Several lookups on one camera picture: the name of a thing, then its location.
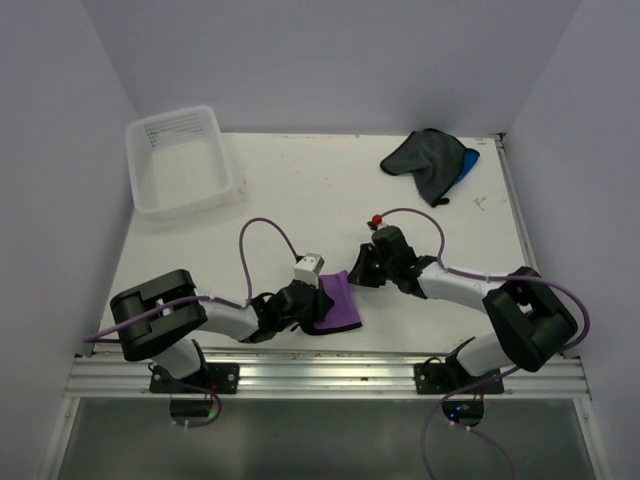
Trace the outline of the purple towel black trim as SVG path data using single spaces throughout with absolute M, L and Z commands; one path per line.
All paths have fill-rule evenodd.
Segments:
M 310 336 L 324 336 L 361 328 L 362 321 L 351 295 L 347 271 L 321 275 L 320 280 L 334 305 L 323 320 L 302 326 L 302 331 Z

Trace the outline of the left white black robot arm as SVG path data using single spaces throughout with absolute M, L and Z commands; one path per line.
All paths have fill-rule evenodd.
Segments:
M 300 280 L 276 293 L 263 293 L 242 307 L 230 300 L 199 294 L 189 271 L 178 269 L 127 289 L 110 300 L 124 358 L 151 359 L 172 375 L 185 392 L 201 390 L 208 369 L 196 342 L 196 330 L 246 344 L 273 339 L 291 327 L 311 327 L 334 306 L 324 286 Z

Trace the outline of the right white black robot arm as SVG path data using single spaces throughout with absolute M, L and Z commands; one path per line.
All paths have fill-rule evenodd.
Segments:
M 482 376 L 504 367 L 538 371 L 578 331 L 573 315 L 539 281 L 535 270 L 522 267 L 514 275 L 515 279 L 508 280 L 456 275 L 436 257 L 416 255 L 399 228 L 385 226 L 360 246 L 348 280 L 368 288 L 391 282 L 405 294 L 486 314 L 493 331 L 463 342 L 444 361 L 447 384 L 464 393 Z

